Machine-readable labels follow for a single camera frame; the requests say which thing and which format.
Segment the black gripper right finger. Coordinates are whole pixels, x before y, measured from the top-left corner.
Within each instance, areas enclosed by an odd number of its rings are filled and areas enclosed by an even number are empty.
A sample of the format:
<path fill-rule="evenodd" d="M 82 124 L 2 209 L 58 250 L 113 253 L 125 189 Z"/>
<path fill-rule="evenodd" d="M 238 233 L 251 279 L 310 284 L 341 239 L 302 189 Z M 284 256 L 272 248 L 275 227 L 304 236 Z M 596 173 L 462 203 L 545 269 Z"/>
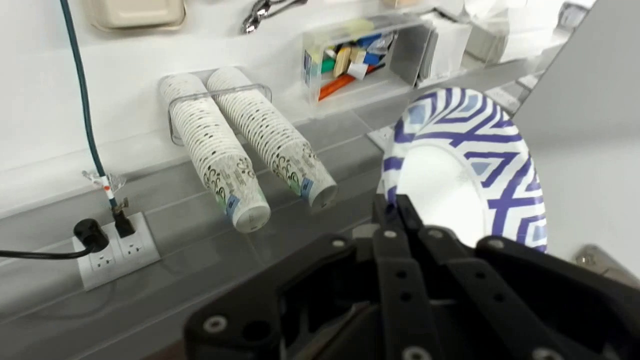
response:
<path fill-rule="evenodd" d="M 505 239 L 474 248 L 442 227 L 426 227 L 407 197 L 394 203 L 410 253 L 431 296 L 435 338 L 448 360 L 570 360 L 570 344 L 543 322 L 541 294 Z"/>

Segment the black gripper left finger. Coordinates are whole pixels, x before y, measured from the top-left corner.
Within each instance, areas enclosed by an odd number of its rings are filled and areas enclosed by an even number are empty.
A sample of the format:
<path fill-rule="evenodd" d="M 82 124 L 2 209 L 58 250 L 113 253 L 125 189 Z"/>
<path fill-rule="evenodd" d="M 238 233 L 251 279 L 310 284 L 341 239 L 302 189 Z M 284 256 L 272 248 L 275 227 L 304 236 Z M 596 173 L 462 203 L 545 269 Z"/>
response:
<path fill-rule="evenodd" d="M 372 205 L 374 262 L 377 276 L 377 303 L 381 313 L 381 337 L 386 360 L 427 360 L 419 332 L 414 329 L 416 318 L 416 264 L 410 256 L 405 233 L 399 214 L 376 197 Z"/>

